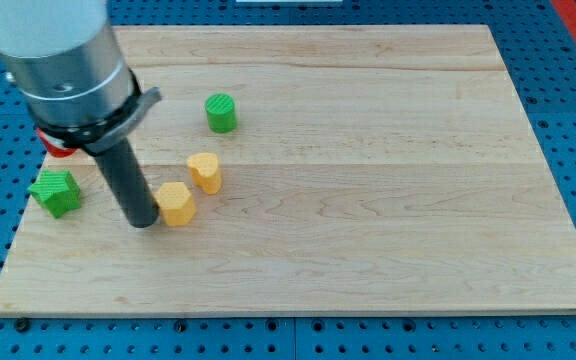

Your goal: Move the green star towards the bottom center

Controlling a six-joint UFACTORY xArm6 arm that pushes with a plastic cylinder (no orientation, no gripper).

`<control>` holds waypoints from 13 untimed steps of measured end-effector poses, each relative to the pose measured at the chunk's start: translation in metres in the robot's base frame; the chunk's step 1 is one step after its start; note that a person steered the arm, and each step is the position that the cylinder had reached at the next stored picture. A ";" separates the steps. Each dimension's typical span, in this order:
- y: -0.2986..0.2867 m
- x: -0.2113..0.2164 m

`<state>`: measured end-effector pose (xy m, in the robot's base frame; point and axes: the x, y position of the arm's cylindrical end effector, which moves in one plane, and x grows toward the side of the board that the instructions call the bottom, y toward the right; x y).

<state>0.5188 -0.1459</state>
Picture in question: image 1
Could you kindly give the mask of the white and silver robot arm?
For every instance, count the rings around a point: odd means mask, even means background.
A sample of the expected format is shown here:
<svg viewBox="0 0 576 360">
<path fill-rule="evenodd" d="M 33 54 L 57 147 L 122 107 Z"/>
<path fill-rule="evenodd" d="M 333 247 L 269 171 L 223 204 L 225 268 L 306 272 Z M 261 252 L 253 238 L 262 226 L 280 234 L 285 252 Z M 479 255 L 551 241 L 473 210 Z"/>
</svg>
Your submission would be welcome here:
<svg viewBox="0 0 576 360">
<path fill-rule="evenodd" d="M 101 0 L 0 0 L 0 57 L 44 133 L 98 140 L 141 92 Z"/>
</svg>

